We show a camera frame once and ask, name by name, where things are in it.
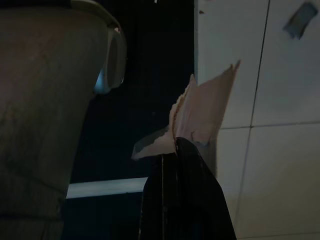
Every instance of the white pipe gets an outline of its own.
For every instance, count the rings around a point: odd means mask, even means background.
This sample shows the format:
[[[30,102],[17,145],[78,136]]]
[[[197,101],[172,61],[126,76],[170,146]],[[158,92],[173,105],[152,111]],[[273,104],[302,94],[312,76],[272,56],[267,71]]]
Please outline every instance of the white pipe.
[[[128,178],[108,181],[72,183],[66,194],[67,199],[138,193],[144,190],[147,177]]]

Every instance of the crumpled paper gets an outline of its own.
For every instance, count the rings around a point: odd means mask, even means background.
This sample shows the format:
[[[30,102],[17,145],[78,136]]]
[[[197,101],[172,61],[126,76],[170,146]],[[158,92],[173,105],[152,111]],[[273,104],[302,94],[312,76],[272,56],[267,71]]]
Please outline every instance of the crumpled paper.
[[[210,146],[215,144],[240,61],[219,76],[197,85],[191,75],[184,93],[172,105],[169,126],[138,141],[133,147],[134,160],[176,152],[175,139],[192,141],[210,166]]]

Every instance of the torn paper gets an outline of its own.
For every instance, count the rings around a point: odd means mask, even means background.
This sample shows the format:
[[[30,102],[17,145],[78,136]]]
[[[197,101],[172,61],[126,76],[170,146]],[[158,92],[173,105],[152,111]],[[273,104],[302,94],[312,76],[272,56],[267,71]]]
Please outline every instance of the torn paper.
[[[239,65],[240,61],[235,67],[231,65],[221,75],[200,86],[191,75],[184,93],[172,105],[167,131],[163,130],[161,136],[157,131],[138,141],[133,148],[132,158],[136,160],[174,153],[175,139],[182,137],[195,143],[208,164],[212,158],[210,144],[217,138]]]

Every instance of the paper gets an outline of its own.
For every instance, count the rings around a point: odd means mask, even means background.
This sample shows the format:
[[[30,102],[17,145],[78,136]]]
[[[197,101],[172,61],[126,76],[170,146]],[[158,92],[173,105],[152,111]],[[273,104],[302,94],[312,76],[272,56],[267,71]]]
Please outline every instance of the paper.
[[[200,86],[191,75],[184,93],[172,105],[167,131],[157,138],[154,138],[154,133],[138,141],[133,148],[132,158],[137,160],[174,153],[175,139],[183,137],[195,143],[203,160],[210,163],[210,144],[215,143],[217,138],[239,65],[240,61],[235,67],[231,65],[221,75]]]

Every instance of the dark background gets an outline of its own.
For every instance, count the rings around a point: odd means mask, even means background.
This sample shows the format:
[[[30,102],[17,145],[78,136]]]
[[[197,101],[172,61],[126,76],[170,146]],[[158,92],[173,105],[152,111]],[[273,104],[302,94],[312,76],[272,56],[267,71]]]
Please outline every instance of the dark background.
[[[133,161],[135,142],[169,123],[194,73],[193,0],[99,0],[127,40],[124,83],[89,105],[71,183],[147,177],[155,157]],[[142,193],[69,199],[63,240],[138,238]]]

